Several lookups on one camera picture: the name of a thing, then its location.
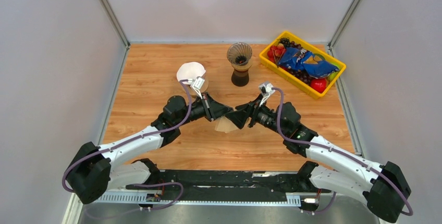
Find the wooden ring dripper holder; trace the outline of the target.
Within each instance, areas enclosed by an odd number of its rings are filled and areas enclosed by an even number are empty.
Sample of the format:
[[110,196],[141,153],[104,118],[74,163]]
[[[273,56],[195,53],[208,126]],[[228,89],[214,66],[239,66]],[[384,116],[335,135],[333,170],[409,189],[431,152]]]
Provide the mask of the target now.
[[200,92],[201,93],[206,92],[207,89],[208,89],[208,85],[209,85],[209,81],[208,81],[208,79],[205,79],[205,81],[204,81],[204,83],[203,83],[203,85],[202,85],[202,87],[200,89]]

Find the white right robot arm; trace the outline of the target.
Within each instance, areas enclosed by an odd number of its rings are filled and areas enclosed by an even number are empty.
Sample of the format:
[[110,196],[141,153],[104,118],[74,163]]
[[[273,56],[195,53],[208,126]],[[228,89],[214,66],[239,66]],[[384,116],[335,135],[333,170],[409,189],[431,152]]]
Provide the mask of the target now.
[[380,164],[334,145],[303,125],[290,102],[281,101],[276,109],[270,109],[260,95],[225,116],[239,129],[261,124],[280,134],[290,152],[308,158],[297,178],[300,189],[326,189],[349,196],[389,223],[395,223],[401,214],[413,215],[408,201],[411,189],[397,164]]

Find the brown paper coffee filter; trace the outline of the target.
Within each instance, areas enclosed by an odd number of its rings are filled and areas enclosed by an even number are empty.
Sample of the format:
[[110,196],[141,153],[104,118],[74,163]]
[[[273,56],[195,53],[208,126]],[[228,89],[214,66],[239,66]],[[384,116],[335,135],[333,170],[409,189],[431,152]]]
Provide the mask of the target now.
[[215,131],[218,132],[229,133],[235,130],[239,130],[239,128],[225,116],[217,119],[215,123]]

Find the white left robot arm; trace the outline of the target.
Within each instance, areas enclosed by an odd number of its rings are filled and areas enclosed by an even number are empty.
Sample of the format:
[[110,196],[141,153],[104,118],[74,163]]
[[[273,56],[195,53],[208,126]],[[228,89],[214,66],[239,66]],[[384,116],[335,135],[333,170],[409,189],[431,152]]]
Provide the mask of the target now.
[[106,191],[131,184],[148,190],[159,184],[155,168],[143,161],[126,162],[148,151],[160,149],[180,136],[179,127],[200,118],[214,121],[233,108],[214,100],[207,92],[187,104],[182,96],[172,96],[162,113],[143,130],[119,141],[97,146],[82,145],[63,178],[81,203],[90,204]]

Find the white paper coffee filter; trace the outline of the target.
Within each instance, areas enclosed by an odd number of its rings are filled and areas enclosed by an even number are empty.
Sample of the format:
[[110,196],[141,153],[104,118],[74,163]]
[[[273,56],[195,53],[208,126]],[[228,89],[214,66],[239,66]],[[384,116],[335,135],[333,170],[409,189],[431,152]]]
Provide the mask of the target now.
[[198,62],[184,63],[176,73],[177,81],[179,82],[181,80],[187,80],[183,82],[183,84],[186,85],[191,85],[193,80],[195,80],[197,77],[201,77],[206,80],[205,76],[206,70],[204,66]]

